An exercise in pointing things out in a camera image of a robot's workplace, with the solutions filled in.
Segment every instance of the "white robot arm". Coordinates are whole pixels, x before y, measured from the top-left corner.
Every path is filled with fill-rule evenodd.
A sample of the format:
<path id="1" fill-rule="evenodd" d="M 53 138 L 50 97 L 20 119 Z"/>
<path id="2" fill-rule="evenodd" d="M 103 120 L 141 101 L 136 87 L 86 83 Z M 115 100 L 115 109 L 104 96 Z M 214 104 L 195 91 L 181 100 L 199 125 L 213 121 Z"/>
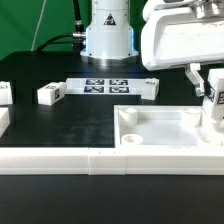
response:
<path id="1" fill-rule="evenodd" d="M 203 96 L 200 64 L 224 60 L 223 0 L 148 1 L 143 16 L 143 65 L 148 70 L 186 67 L 197 96 Z"/>
<path id="2" fill-rule="evenodd" d="M 184 5 L 189 5 L 198 0 L 157 0 L 148 1 L 143 9 L 143 18 L 147 22 L 155 10 L 174 9 Z"/>

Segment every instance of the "white cube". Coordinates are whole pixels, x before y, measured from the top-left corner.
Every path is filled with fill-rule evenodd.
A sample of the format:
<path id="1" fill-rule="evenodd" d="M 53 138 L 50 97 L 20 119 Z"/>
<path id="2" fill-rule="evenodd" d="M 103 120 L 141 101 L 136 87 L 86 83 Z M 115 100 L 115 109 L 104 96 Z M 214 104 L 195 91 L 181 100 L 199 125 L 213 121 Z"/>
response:
<path id="1" fill-rule="evenodd" d="M 12 104 L 10 82 L 0 82 L 0 105 Z"/>
<path id="2" fill-rule="evenodd" d="M 51 82 L 37 90 L 38 103 L 53 105 L 65 96 L 67 85 L 64 82 Z"/>
<path id="3" fill-rule="evenodd" d="M 144 100 L 155 100 L 159 92 L 159 79 L 146 79 L 145 84 L 142 88 L 141 99 Z"/>
<path id="4" fill-rule="evenodd" d="M 211 69 L 208 82 L 210 95 L 204 97 L 203 109 L 208 117 L 223 119 L 224 117 L 224 69 Z"/>
<path id="5" fill-rule="evenodd" d="M 8 108 L 0 108 L 0 137 L 10 124 Z"/>

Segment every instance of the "black cable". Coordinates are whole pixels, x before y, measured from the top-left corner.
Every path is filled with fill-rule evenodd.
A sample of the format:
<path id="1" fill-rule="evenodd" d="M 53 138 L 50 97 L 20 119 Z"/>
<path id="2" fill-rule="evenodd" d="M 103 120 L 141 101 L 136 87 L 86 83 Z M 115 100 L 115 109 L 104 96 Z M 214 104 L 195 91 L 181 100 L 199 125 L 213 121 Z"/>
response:
<path id="1" fill-rule="evenodd" d="M 74 7 L 74 13 L 75 13 L 75 20 L 81 20 L 81 13 L 79 8 L 79 1 L 73 0 L 73 7 Z"/>
<path id="2" fill-rule="evenodd" d="M 51 38 L 46 43 L 50 43 L 50 42 L 53 42 L 55 40 L 59 40 L 59 39 L 65 38 L 65 37 L 73 37 L 73 34 L 72 33 L 61 34 L 61 35 Z"/>
<path id="3" fill-rule="evenodd" d="M 75 30 L 77 32 L 84 32 L 84 26 L 81 19 L 81 13 L 79 8 L 79 1 L 73 0 L 73 8 L 75 13 Z"/>
<path id="4" fill-rule="evenodd" d="M 40 52 L 42 51 L 45 47 L 48 45 L 53 45 L 53 44 L 80 44 L 80 42 L 74 42 L 74 41 L 58 41 L 58 42 L 46 42 L 39 46 L 36 51 Z"/>

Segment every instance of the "3d printed part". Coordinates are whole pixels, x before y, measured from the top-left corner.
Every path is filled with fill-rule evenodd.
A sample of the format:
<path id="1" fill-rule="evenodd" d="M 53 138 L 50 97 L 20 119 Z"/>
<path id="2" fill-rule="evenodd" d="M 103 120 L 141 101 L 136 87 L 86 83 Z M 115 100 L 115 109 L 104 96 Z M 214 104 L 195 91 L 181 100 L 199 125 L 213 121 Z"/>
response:
<path id="1" fill-rule="evenodd" d="M 194 128 L 200 125 L 201 110 L 196 108 L 186 108 L 182 111 L 181 124 L 183 127 Z"/>
<path id="2" fill-rule="evenodd" d="M 223 119 L 224 117 L 224 69 L 211 69 L 208 82 L 210 94 L 204 98 L 203 109 L 208 117 Z"/>
<path id="3" fill-rule="evenodd" d="M 127 134 L 121 137 L 122 145 L 143 145 L 143 137 L 136 134 Z"/>
<path id="4" fill-rule="evenodd" d="M 0 137 L 10 124 L 8 108 L 0 108 Z"/>
<path id="5" fill-rule="evenodd" d="M 159 92 L 158 79 L 146 79 L 145 85 L 142 88 L 141 98 L 144 100 L 155 100 Z"/>
<path id="6" fill-rule="evenodd" d="M 0 82 L 0 105 L 12 104 L 10 82 Z"/>
<path id="7" fill-rule="evenodd" d="M 134 108 L 123 108 L 119 110 L 119 121 L 125 126 L 135 126 L 138 120 L 138 112 Z"/>
<path id="8" fill-rule="evenodd" d="M 203 136 L 198 139 L 198 146 L 222 146 L 222 139 L 219 135 Z"/>
<path id="9" fill-rule="evenodd" d="M 65 96 L 66 84 L 64 82 L 51 82 L 50 84 L 38 89 L 38 103 L 53 105 Z"/>

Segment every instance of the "cable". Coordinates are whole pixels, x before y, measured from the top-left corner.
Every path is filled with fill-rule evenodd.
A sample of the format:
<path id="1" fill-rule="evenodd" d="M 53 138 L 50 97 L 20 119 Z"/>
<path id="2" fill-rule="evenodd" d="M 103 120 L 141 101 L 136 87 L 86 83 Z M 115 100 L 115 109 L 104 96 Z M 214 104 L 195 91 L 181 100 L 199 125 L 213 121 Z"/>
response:
<path id="1" fill-rule="evenodd" d="M 81 13 L 80 13 L 78 0 L 73 0 L 73 8 L 74 8 L 74 14 L 75 14 L 75 30 L 77 32 L 83 32 L 84 26 L 81 19 Z"/>
<path id="2" fill-rule="evenodd" d="M 41 24 L 42 19 L 43 19 L 43 15 L 44 15 L 44 11 L 45 11 L 46 4 L 47 4 L 47 0 L 44 0 L 43 5 L 42 5 L 42 9 L 41 9 L 41 13 L 40 13 L 40 18 L 39 18 L 39 21 L 38 21 L 38 24 L 37 24 L 37 27 L 36 27 L 36 31 L 35 31 L 35 34 L 34 34 L 33 44 L 32 44 L 32 47 L 31 47 L 31 51 L 34 51 L 37 34 L 39 32 L 40 24 Z"/>
<path id="3" fill-rule="evenodd" d="M 40 52 L 42 51 L 45 47 L 48 45 L 53 45 L 53 44 L 80 44 L 80 42 L 74 42 L 74 41 L 58 41 L 58 42 L 46 42 L 45 44 L 42 44 L 39 46 L 36 51 Z"/>
<path id="4" fill-rule="evenodd" d="M 61 35 L 51 38 L 46 43 L 50 43 L 50 42 L 53 42 L 55 40 L 59 40 L 59 39 L 65 38 L 65 37 L 73 37 L 73 34 L 72 33 L 61 34 Z"/>

